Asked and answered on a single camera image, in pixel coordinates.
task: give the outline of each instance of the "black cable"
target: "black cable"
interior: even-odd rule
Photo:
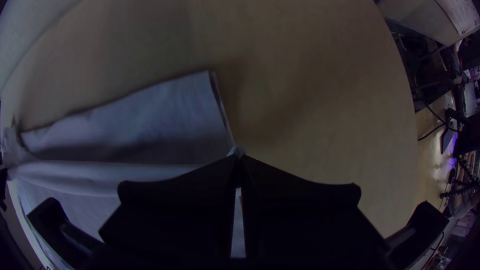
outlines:
[[[457,132],[457,133],[459,132],[458,130],[451,128],[440,116],[438,116],[438,114],[436,114],[432,110],[432,108],[430,108],[430,106],[428,104],[425,103],[425,106],[431,112],[431,114],[433,114],[436,118],[438,118],[438,120],[440,120],[440,122],[442,122],[449,130]]]
[[[441,125],[437,126],[437,127],[434,128],[432,131],[430,131],[427,135],[419,138],[419,139],[417,140],[417,142],[420,142],[421,140],[427,138],[430,134],[432,134],[434,131],[438,130],[439,128],[441,128],[441,127],[443,127],[443,126],[445,126],[445,124],[441,124]]]

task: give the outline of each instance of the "white fabric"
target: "white fabric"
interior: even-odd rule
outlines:
[[[170,179],[225,157],[233,139],[214,87],[202,71],[21,133],[23,145],[3,137],[25,213],[56,198],[74,225],[100,239],[120,182]]]

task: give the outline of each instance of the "floor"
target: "floor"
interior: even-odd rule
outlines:
[[[446,93],[430,105],[439,116],[443,116],[445,109],[455,108],[450,92]],[[427,109],[416,113],[417,137],[420,138],[441,124],[441,122]],[[445,153],[441,154],[440,136],[444,128],[439,128],[426,139],[419,141],[417,146],[417,184],[415,196],[416,204],[428,201],[436,208],[443,210],[439,194],[444,192],[447,176],[455,164],[452,158],[454,144],[450,142]]]

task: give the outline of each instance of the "wooden table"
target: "wooden table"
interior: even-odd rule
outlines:
[[[22,130],[37,128],[205,68],[217,72],[250,156],[360,185],[359,207],[384,236],[406,224],[416,206],[414,107],[371,0],[84,0],[18,64],[1,124],[14,116]]]

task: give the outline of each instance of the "black object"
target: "black object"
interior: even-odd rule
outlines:
[[[0,209],[4,212],[7,211],[7,205],[5,204],[5,190],[7,188],[8,179],[7,169],[0,169]]]
[[[477,192],[478,192],[478,190],[480,190],[480,179],[477,176],[474,176],[470,172],[470,168],[468,168],[467,162],[460,158],[459,161],[458,161],[458,165],[463,169],[463,171],[465,172],[469,181],[464,182],[464,181],[458,180],[458,179],[452,179],[452,180],[449,179],[449,181],[448,181],[449,183],[461,186],[461,188],[441,193],[440,194],[441,199],[446,198],[446,197],[451,197],[453,195],[460,195],[460,194],[463,194],[465,192],[470,192],[472,190],[476,190]]]
[[[33,270],[15,239],[10,234],[7,221],[0,214],[0,266],[8,270]]]
[[[445,117],[447,121],[455,119],[464,125],[453,148],[454,157],[457,158],[480,148],[480,113],[465,117],[463,113],[448,108]]]
[[[230,258],[236,187],[242,191],[243,259]],[[90,255],[59,233],[68,221],[54,199],[28,218],[66,262],[89,270],[398,270],[427,250],[448,222],[424,202],[406,234],[384,240],[357,208],[358,186],[307,181],[246,155],[170,180],[125,181],[118,196],[120,207],[99,230],[104,244],[90,245]]]

